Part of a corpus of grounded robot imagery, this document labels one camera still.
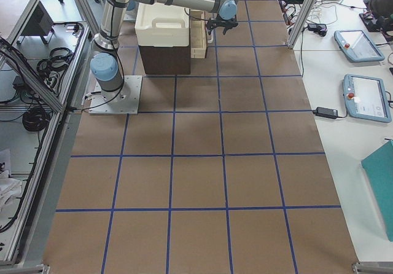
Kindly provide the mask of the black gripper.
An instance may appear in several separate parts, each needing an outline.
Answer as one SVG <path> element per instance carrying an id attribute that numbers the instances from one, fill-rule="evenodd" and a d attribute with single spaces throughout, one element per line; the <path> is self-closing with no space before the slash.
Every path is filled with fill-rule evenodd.
<path id="1" fill-rule="evenodd" d="M 206 30 L 209 35 L 218 28 L 222 27 L 224 30 L 222 32 L 223 35 L 226 35 L 227 31 L 238 26 L 238 22 L 236 18 L 231 18 L 229 20 L 225 20 L 221 18 L 219 15 L 216 18 L 210 18 L 206 22 Z"/>

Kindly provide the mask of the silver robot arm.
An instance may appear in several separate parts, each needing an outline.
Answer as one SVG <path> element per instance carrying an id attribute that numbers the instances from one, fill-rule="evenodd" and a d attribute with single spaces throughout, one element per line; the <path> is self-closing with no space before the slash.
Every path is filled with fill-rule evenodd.
<path id="1" fill-rule="evenodd" d="M 184 75 L 191 72 L 191 11 L 209 12 L 207 30 L 237 26 L 239 0 L 106 0 L 99 33 L 92 43 L 90 70 L 104 101 L 127 96 L 118 58 L 120 30 L 125 15 L 136 9 L 135 33 L 144 72 L 148 75 Z"/>

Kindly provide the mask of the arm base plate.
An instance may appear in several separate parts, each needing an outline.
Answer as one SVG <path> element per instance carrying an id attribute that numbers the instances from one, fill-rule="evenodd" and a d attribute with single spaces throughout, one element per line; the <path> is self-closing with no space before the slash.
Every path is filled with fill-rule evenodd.
<path id="1" fill-rule="evenodd" d="M 105 92 L 96 81 L 95 92 L 87 111 L 89 114 L 137 114 L 142 87 L 142 76 L 125 76 L 125 83 L 120 93 Z"/>

